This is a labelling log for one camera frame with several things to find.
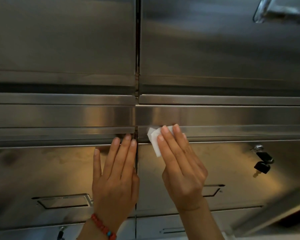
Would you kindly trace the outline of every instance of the metal cabinet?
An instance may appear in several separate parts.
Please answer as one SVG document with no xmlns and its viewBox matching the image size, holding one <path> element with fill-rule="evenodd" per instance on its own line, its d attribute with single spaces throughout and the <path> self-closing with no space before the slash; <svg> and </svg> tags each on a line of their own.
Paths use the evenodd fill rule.
<svg viewBox="0 0 300 240">
<path fill-rule="evenodd" d="M 275 163 L 267 174 L 254 178 L 261 159 L 251 149 L 259 144 Z M 300 187 L 300 141 L 193 143 L 192 147 L 209 172 L 202 194 L 211 210 L 264 206 Z M 137 215 L 177 212 L 162 181 L 164 168 L 151 144 L 139 145 Z"/>
<path fill-rule="evenodd" d="M 135 219 L 128 219 L 123 222 L 118 230 L 117 240 L 135 239 L 135 225 Z M 82 226 L 83 224 L 65 225 L 63 237 L 66 240 L 75 240 Z M 59 231 L 59 226 L 0 231 L 0 240 L 51 240 L 57 238 Z"/>
<path fill-rule="evenodd" d="M 256 23 L 259 4 L 142 0 L 141 93 L 300 97 L 300 25 Z"/>
<path fill-rule="evenodd" d="M 0 0 L 0 83 L 134 87 L 135 0 Z"/>
<path fill-rule="evenodd" d="M 97 147 L 103 168 L 109 145 Z M 0 149 L 0 229 L 86 221 L 94 148 Z"/>
<path fill-rule="evenodd" d="M 221 231 L 231 232 L 231 227 L 240 222 L 244 217 L 251 216 L 259 208 L 213 211 Z M 137 239 L 161 239 L 185 236 L 185 229 L 179 215 L 137 218 Z"/>
</svg>

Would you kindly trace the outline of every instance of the beaded bracelet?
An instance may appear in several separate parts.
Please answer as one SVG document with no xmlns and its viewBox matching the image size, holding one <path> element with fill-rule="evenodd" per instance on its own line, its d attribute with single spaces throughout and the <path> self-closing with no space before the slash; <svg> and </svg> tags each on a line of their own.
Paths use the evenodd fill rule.
<svg viewBox="0 0 300 240">
<path fill-rule="evenodd" d="M 107 235 L 107 237 L 109 238 L 109 240 L 116 240 L 117 239 L 117 235 L 115 233 L 113 233 L 112 231 L 110 231 L 108 227 L 106 227 L 105 225 L 103 225 L 102 221 L 99 218 L 97 218 L 96 214 L 92 214 L 91 215 L 91 219 L 94 221 L 94 223 L 96 224 L 96 226 L 105 235 Z"/>
</svg>

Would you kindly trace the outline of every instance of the white tissue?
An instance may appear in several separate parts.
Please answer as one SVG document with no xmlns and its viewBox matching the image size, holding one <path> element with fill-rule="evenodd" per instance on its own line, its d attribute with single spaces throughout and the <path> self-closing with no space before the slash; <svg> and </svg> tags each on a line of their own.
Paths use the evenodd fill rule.
<svg viewBox="0 0 300 240">
<path fill-rule="evenodd" d="M 174 133 L 172 131 L 172 127 L 173 126 L 168 126 L 168 129 L 169 131 L 171 131 L 172 135 L 174 136 Z M 157 157 L 160 157 L 161 156 L 161 152 L 160 152 L 160 149 L 159 149 L 159 146 L 158 146 L 158 142 L 157 142 L 157 137 L 161 135 L 161 128 L 159 129 L 154 129 L 154 128 L 149 128 L 148 129 L 148 137 L 149 137 L 149 140 L 153 146 L 153 149 L 155 151 L 155 154 Z"/>
</svg>

